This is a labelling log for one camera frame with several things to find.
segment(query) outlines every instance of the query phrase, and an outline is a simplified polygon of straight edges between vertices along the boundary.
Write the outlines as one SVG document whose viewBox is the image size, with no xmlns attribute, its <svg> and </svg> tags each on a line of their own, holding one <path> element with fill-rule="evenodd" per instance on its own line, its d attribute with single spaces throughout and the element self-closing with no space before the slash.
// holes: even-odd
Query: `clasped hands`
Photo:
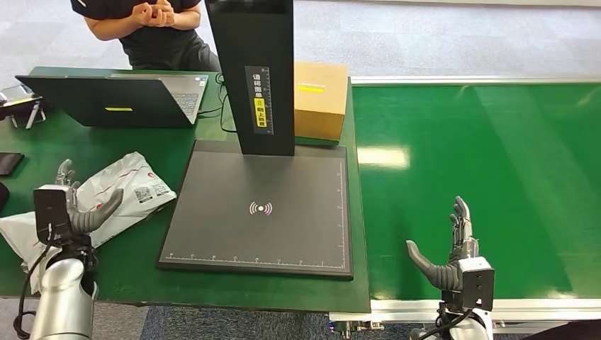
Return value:
<svg viewBox="0 0 601 340">
<path fill-rule="evenodd" d="M 147 2 L 136 5 L 130 18 L 141 26 L 171 27 L 175 24 L 175 13 L 167 0 L 157 0 L 154 5 Z"/>
</svg>

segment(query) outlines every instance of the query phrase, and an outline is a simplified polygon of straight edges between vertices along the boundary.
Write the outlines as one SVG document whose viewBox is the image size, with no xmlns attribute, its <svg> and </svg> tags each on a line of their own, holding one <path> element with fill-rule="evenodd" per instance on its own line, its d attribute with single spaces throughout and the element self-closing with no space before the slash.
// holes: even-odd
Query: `person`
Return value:
<svg viewBox="0 0 601 340">
<path fill-rule="evenodd" d="M 102 41 L 119 39 L 133 69 L 220 72 L 219 59 L 196 34 L 201 0 L 71 0 Z"/>
</svg>

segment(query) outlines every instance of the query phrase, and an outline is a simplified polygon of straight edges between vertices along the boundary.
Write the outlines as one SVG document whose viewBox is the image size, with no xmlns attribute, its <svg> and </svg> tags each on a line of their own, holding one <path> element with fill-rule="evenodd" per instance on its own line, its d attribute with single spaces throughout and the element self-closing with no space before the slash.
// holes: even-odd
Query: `green table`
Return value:
<svg viewBox="0 0 601 340">
<path fill-rule="evenodd" d="M 601 80 L 352 79 L 372 314 L 432 321 L 454 196 L 495 268 L 493 320 L 601 318 Z"/>
<path fill-rule="evenodd" d="M 115 71 L 37 67 L 32 74 L 108 76 Z M 220 107 L 215 74 L 205 92 L 201 110 Z M 266 310 L 369 312 L 369 284 L 356 160 L 351 96 L 341 145 L 347 147 L 349 204 L 352 226 L 354 280 L 327 280 L 293 276 L 161 271 L 155 260 L 175 204 L 127 229 L 99 248 L 99 299 L 134 305 L 227 306 Z M 224 125 L 233 128 L 229 104 Z M 54 183 L 60 163 L 70 158 L 78 179 L 87 179 L 123 155 L 138 151 L 169 187 L 181 185 L 195 139 L 235 140 L 220 129 L 219 118 L 200 119 L 195 129 L 97 129 L 81 126 L 63 112 L 54 112 L 29 131 L 0 122 L 0 152 L 22 152 L 26 159 L 2 182 L 11 191 L 0 217 L 33 209 L 33 190 Z M 316 143 L 299 140 L 299 143 Z M 20 259 L 0 241 L 0 295 L 20 293 L 24 274 Z"/>
</svg>

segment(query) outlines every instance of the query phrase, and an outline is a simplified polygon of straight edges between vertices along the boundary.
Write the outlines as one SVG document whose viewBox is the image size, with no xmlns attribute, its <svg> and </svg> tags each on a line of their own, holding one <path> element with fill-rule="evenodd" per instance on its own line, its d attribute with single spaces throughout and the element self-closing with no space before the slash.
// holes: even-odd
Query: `metal robot arm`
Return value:
<svg viewBox="0 0 601 340">
<path fill-rule="evenodd" d="M 70 166 L 70 160 L 63 162 L 56 184 L 42 186 L 33 194 L 38 239 L 47 249 L 53 246 L 61 252 L 41 262 L 41 297 L 33 330 L 29 336 L 19 320 L 15 328 L 21 339 L 91 339 L 98 286 L 93 279 L 96 255 L 88 233 L 97 230 L 117 210 L 123 201 L 123 189 L 115 190 L 98 210 L 80 212 L 79 183 L 72 183 L 74 172 Z"/>
<path fill-rule="evenodd" d="M 494 269 L 479 254 L 478 240 L 472 236 L 471 216 L 467 204 L 457 196 L 455 214 L 451 215 L 453 245 L 446 265 L 432 264 L 417 245 L 407 240 L 409 257 L 428 281 L 442 291 L 437 327 L 430 332 L 414 329 L 411 340 L 443 339 L 493 340 Z"/>
</svg>

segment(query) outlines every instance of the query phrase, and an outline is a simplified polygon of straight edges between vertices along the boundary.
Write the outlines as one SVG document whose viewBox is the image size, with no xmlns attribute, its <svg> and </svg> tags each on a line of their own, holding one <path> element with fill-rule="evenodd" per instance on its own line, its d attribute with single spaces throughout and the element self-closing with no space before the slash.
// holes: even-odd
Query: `laptop keyboard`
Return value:
<svg viewBox="0 0 601 340">
<path fill-rule="evenodd" d="M 196 112 L 196 101 L 199 95 L 194 93 L 172 93 L 173 99 L 181 110 L 190 117 L 191 115 L 197 114 Z"/>
</svg>

